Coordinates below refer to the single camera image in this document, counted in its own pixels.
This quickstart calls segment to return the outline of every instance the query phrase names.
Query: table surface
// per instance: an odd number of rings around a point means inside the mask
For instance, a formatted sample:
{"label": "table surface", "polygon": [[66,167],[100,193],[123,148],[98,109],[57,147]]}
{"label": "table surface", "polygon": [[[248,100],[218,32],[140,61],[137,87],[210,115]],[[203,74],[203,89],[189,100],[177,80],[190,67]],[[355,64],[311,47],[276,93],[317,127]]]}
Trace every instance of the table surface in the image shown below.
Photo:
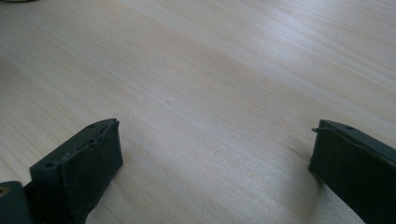
{"label": "table surface", "polygon": [[307,171],[320,119],[396,147],[396,3],[0,3],[0,182],[120,120],[87,223],[362,223]]}

